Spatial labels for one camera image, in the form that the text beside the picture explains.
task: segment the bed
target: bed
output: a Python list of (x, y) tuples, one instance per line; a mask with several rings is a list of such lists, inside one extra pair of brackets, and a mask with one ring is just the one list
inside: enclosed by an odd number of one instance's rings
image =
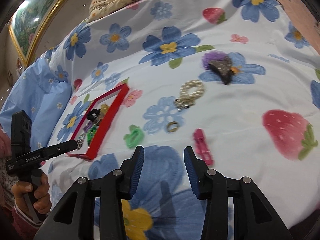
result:
[[(229, 85), (206, 65), (219, 53), (232, 62)], [(183, 150), (195, 146), (193, 133), (201, 128), (213, 168), (252, 178), (290, 228), (319, 202), (319, 65), (276, 0), (140, 0), (80, 23), (43, 54), (15, 84), (0, 123), (10, 134), (10, 114), (24, 104), (35, 122), (32, 148), (53, 145), (71, 138), (90, 101), (126, 82), (129, 94), (98, 156), (61, 155), (44, 164), (53, 207), (80, 176), (103, 177), (131, 157), (124, 135), (135, 125), (144, 132), (145, 162), (137, 193), (123, 202), (127, 236), (200, 239), (205, 203), (190, 189)], [(191, 80), (203, 82), (205, 92), (178, 111), (173, 100)], [(44, 92), (14, 97), (26, 89)], [(180, 126), (172, 133), (171, 121)], [(230, 200), (228, 239), (233, 231)]]

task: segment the metal chain bracelet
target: metal chain bracelet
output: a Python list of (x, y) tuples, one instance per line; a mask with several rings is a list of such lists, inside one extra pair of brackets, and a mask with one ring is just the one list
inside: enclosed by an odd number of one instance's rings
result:
[[(188, 90), (192, 87), (196, 87), (196, 91), (188, 94)], [(194, 106), (196, 99), (201, 97), (204, 94), (204, 91), (205, 88), (202, 81), (198, 79), (190, 80), (181, 86), (180, 96), (173, 100), (173, 104), (176, 108), (178, 108), (178, 111), (189, 108), (190, 106)]]

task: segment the hair accessory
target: hair accessory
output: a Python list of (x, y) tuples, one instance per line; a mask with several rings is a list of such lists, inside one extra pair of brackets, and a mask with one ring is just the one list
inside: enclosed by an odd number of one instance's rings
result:
[(193, 138), (196, 143), (195, 152), (201, 156), (202, 160), (207, 165), (213, 165), (214, 160), (212, 159), (211, 152), (208, 148), (208, 145), (205, 141), (204, 131), (202, 129), (196, 129), (193, 133)]
[(101, 111), (103, 114), (106, 114), (106, 113), (108, 112), (109, 108), (110, 108), (110, 106), (108, 106), (107, 104), (102, 104), (100, 111)]
[(99, 109), (92, 109), (88, 114), (87, 114), (87, 119), (89, 121), (94, 122), (98, 115), (100, 114), (100, 110)]
[(143, 140), (144, 134), (140, 127), (135, 125), (129, 126), (130, 134), (126, 134), (123, 139), (129, 149), (137, 147)]
[(168, 132), (175, 132), (176, 130), (178, 130), (179, 126), (180, 126), (179, 123), (176, 122), (176, 121), (169, 122), (169, 123), (167, 124), (167, 131), (168, 131)]
[(89, 130), (89, 132), (87, 133), (88, 146), (90, 146), (90, 143), (91, 143), (93, 137), (95, 136), (97, 129), (98, 129), (98, 126), (96, 124), (94, 124), (92, 126), (92, 128)]
[[(188, 90), (192, 87), (196, 87), (196, 91), (188, 94)], [(196, 99), (201, 97), (204, 94), (204, 91), (205, 89), (202, 81), (198, 79), (188, 81), (181, 86), (179, 98), (173, 100), (174, 106), (178, 108), (178, 111), (181, 111), (183, 108), (194, 106)]]
[(77, 144), (78, 144), (78, 147), (77, 147), (77, 150), (80, 150), (82, 145), (83, 145), (83, 141), (84, 141), (84, 138), (85, 138), (85, 132), (80, 134), (79, 138), (77, 139)]
[(85, 127), (83, 127), (83, 131), (85, 133), (87, 133), (89, 131), (89, 129), (93, 126), (93, 122), (92, 121), (89, 121)]
[(228, 85), (234, 72), (232, 71), (232, 61), (222, 51), (211, 51), (202, 57), (202, 64), (205, 69), (211, 70), (218, 75), (225, 85)]

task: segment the framed painting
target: framed painting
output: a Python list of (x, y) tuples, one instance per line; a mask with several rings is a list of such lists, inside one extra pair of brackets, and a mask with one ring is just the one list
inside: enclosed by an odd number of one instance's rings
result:
[(65, 1), (25, 0), (12, 16), (9, 33), (25, 66), (32, 63), (44, 31)]

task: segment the human hand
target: human hand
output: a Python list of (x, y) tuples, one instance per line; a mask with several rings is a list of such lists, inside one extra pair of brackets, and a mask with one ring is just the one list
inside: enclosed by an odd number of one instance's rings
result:
[[(49, 190), (48, 177), (45, 173), (42, 173), (41, 185), (34, 192), (34, 196), (38, 201), (33, 204), (33, 207), (40, 214), (47, 214), (51, 209), (52, 203), (50, 201), (50, 195), (48, 193), (48, 190)], [(31, 217), (31, 214), (23, 198), (23, 194), (31, 191), (32, 191), (32, 185), (29, 182), (18, 181), (15, 185), (12, 186), (12, 192), (13, 192), (17, 207), (28, 217)]]

